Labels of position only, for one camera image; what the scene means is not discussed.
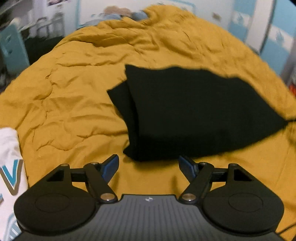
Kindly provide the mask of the blue pillow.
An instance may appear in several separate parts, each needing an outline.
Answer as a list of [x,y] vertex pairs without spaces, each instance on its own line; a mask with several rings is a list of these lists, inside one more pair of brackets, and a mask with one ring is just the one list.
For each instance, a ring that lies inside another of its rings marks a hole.
[[141,21],[147,18],[148,15],[144,11],[136,11],[132,12],[131,14],[131,19],[133,19],[134,21]]

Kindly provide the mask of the blue white headboard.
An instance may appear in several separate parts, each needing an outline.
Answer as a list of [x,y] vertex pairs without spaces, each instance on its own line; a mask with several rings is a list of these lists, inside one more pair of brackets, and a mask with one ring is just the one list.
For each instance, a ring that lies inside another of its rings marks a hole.
[[85,23],[91,20],[99,19],[103,14],[103,10],[108,6],[117,6],[119,8],[127,8],[131,11],[144,10],[151,5],[171,5],[177,6],[183,10],[190,11],[195,14],[197,7],[192,1],[112,1],[112,0],[97,0],[97,1],[77,1],[76,6],[76,27],[77,29],[85,26]]

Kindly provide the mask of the brown teddy bear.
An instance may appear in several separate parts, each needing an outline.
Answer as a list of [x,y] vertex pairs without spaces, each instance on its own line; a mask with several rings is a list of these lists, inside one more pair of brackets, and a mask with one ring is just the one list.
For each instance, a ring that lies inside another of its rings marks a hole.
[[104,10],[103,13],[106,15],[110,14],[117,14],[120,16],[125,16],[125,17],[131,17],[132,12],[128,8],[119,8],[118,6],[107,6]]

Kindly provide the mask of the blue white wardrobe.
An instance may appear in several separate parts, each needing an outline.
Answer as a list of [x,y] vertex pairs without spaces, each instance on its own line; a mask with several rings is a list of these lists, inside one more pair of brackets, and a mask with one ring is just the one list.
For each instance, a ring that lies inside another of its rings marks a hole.
[[286,0],[234,1],[228,31],[280,75],[295,42],[295,4]]

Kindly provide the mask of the mustard yellow quilt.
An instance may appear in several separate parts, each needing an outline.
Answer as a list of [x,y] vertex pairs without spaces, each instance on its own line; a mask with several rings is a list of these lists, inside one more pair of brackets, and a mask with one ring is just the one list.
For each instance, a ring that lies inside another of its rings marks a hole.
[[176,194],[188,185],[176,161],[137,163],[123,154],[127,127],[107,90],[125,79],[125,64],[178,65],[237,76],[285,118],[295,97],[266,62],[236,37],[174,6],[147,8],[148,19],[104,21],[65,37],[1,94],[1,128],[18,133],[28,187],[62,163],[80,168],[120,158],[116,194]]

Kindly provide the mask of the black clothes pile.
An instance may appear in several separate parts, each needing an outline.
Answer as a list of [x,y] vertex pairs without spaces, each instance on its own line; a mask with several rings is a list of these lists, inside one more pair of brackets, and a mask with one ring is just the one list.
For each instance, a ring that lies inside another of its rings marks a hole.
[[39,60],[43,55],[49,53],[63,37],[33,37],[24,41],[29,63],[32,65]]

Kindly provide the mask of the black sweater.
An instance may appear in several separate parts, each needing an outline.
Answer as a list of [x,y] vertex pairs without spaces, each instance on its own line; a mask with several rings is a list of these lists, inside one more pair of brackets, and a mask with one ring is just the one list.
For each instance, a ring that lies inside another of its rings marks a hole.
[[234,151],[285,128],[278,114],[239,78],[207,70],[125,67],[126,80],[108,90],[123,117],[134,161],[200,158]]

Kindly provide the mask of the white printed t-shirt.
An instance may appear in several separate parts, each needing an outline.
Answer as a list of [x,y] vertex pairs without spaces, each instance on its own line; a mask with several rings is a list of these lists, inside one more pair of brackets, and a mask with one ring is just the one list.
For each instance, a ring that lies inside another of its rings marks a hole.
[[18,133],[13,128],[1,128],[1,240],[14,240],[21,233],[14,204],[27,189]]

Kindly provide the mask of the blue wooden chair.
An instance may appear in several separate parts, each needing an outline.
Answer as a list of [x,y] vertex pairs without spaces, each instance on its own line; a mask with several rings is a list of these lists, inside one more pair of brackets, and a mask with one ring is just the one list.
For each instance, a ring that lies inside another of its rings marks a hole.
[[1,54],[10,76],[18,76],[30,66],[22,35],[14,24],[1,31]]

